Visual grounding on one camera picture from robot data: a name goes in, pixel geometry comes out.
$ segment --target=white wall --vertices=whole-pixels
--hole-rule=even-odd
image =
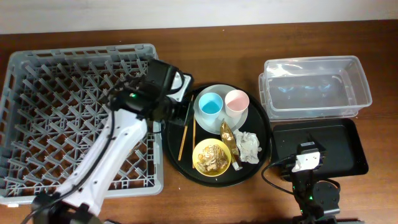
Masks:
[[[398,0],[0,0],[0,34],[398,19]]]

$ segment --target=gold foil wrapper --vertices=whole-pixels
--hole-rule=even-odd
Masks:
[[[223,143],[225,143],[229,150],[231,151],[231,163],[235,170],[242,169],[242,163],[239,158],[239,149],[236,146],[236,141],[234,135],[232,134],[231,129],[229,128],[228,124],[223,121],[220,127],[220,135]]]

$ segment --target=white napkin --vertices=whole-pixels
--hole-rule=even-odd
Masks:
[[[238,129],[233,132],[236,145],[241,153],[241,161],[251,164],[259,163],[257,153],[261,151],[260,142],[254,133],[240,132]]]

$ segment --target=table surface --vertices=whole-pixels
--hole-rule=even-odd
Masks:
[[[162,60],[193,74],[196,85],[225,82],[257,99],[258,76],[266,60],[357,56],[373,98],[373,104],[353,118],[369,172],[335,179],[342,189],[337,218],[398,222],[398,179],[394,177],[398,168],[398,21],[0,35],[0,84],[8,57],[18,50],[141,43],[154,44]],[[260,173],[242,184],[213,189],[187,180],[164,161],[160,194],[107,199],[99,217],[121,223],[240,223],[300,215],[293,196],[267,185]],[[267,175],[291,188],[274,174]],[[27,205],[0,206],[0,219],[19,223],[29,210]]]

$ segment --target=chopsticks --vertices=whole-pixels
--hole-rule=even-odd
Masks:
[[[181,146],[180,146],[180,153],[178,154],[178,161],[181,160],[182,151],[184,150],[185,136],[187,135],[188,124],[189,124],[189,122],[187,122],[185,127],[184,127],[184,134],[182,136],[182,142],[181,142]]]
[[[192,152],[195,149],[195,137],[197,135],[197,121],[195,119],[195,115],[193,115],[193,131],[192,131]]]

